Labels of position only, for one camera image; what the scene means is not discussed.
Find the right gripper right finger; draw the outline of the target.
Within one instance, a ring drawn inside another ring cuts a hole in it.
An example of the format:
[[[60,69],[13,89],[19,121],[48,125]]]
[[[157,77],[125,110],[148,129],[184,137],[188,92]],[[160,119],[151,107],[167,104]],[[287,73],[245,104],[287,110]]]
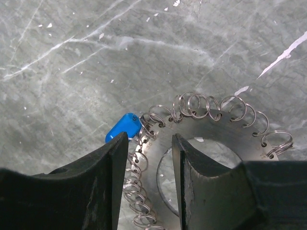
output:
[[[243,161],[228,168],[172,137],[183,230],[304,230],[307,163]]]

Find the blue key tag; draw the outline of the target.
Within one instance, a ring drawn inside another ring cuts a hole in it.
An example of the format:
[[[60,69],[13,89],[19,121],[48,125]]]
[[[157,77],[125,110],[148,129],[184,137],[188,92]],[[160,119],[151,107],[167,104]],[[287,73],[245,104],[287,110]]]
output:
[[[139,118],[134,113],[126,113],[107,133],[105,143],[121,132],[126,132],[128,138],[134,138],[139,133],[141,126]]]

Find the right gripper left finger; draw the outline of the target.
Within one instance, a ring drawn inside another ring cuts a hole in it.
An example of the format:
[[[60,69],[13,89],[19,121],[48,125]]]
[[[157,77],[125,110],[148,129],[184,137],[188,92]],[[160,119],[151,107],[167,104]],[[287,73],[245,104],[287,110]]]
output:
[[[128,156],[128,136],[48,174],[0,171],[3,230],[115,230]]]

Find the metal disc keyring holder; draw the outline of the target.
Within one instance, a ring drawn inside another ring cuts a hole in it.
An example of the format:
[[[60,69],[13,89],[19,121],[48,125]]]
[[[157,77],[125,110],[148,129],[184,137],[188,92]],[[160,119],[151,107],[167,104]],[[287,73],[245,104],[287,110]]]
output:
[[[205,100],[206,106],[190,106],[177,96],[170,115],[162,118],[151,112],[140,117],[137,147],[130,154],[130,173],[123,194],[135,212],[133,223],[142,230],[181,230],[172,154],[172,137],[181,135],[194,148],[232,169],[243,161],[279,161],[278,156],[293,146],[290,137],[282,144],[271,144],[276,131],[259,132],[245,120],[250,104],[241,101],[241,116],[234,108],[223,111],[223,103],[213,96],[191,93],[189,99]]]

